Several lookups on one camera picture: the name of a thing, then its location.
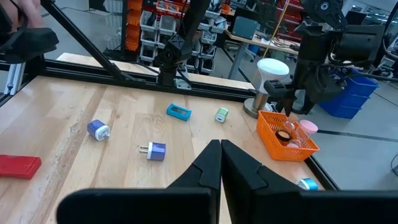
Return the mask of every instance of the lab equipment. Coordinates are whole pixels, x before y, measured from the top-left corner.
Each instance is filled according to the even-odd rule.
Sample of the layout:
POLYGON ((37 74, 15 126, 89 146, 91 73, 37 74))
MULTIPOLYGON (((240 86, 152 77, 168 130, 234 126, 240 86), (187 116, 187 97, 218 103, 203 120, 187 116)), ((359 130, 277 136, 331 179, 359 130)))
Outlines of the lab equipment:
POLYGON ((305 190, 318 190, 318 184, 311 178, 301 179, 297 185, 305 190))
POLYGON ((166 144, 149 142, 148 146, 139 146, 140 153, 147 154, 148 160, 163 161, 166 156, 166 144))
POLYGON ((220 108, 218 111, 217 111, 217 114, 216 114, 216 121, 218 121, 218 122, 220 122, 220 123, 224 123, 225 122, 225 119, 226 119, 226 117, 227 117, 227 115, 228 115, 228 109, 226 109, 226 108, 220 108))
POLYGON ((109 136, 111 135, 109 126, 98 119, 87 124, 87 132, 97 141, 109 139, 109 136))
POLYGON ((266 81, 283 80, 289 74, 289 67, 284 62, 273 58, 261 59, 257 63, 257 68, 261 74, 260 89, 258 89, 254 99, 248 98, 243 104, 243 110, 253 118, 258 118, 259 110, 268 110, 265 108, 269 96, 264 88, 266 81))
POLYGON ((183 121, 188 121, 189 117, 191 117, 192 111, 182 108, 180 106, 171 104, 168 108, 166 113, 170 116, 175 118, 181 119, 183 121))

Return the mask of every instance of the metal pole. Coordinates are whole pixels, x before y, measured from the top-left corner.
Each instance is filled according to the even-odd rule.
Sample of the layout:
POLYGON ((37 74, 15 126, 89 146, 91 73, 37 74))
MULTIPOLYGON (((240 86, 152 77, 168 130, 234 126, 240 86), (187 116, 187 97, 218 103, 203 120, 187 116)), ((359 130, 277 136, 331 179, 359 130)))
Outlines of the metal pole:
POLYGON ((65 15, 57 5, 55 0, 42 0, 42 6, 55 20, 65 28, 73 38, 75 38, 81 46, 90 53, 104 69, 115 78, 124 80, 120 69, 111 63, 97 47, 87 38, 87 36, 65 15))

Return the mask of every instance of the small green object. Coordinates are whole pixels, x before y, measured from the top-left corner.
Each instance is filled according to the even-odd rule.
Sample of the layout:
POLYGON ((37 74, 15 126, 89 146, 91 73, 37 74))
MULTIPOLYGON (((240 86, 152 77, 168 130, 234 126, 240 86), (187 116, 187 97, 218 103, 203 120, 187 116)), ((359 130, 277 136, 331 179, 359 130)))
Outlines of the small green object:
POLYGON ((228 109, 220 108, 216 114, 216 121, 224 123, 226 116, 228 115, 228 109))

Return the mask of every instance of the cable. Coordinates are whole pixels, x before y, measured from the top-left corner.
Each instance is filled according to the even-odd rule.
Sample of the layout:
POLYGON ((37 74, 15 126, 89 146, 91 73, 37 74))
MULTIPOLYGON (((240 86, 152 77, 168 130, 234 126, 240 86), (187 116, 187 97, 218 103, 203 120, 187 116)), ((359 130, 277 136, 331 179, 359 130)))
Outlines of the cable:
POLYGON ((392 163, 394 162, 394 159, 396 159, 397 156, 398 156, 398 154, 396 154, 396 156, 394 156, 394 158, 392 158, 390 166, 391 166, 391 170, 393 171, 393 173, 398 177, 398 173, 392 167, 392 163))

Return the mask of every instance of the light blue object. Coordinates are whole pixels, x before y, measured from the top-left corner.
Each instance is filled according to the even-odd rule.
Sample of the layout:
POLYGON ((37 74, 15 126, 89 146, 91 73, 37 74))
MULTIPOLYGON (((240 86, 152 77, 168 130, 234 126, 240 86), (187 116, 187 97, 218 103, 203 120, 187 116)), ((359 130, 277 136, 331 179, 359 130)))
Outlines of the light blue object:
POLYGON ((175 118, 181 119, 183 121, 188 121, 189 117, 191 117, 191 112, 190 110, 187 110, 185 108, 179 107, 177 105, 171 104, 168 108, 166 113, 170 116, 173 116, 175 118))
POLYGON ((301 179, 297 185, 305 190, 318 190, 318 184, 311 178, 301 179))

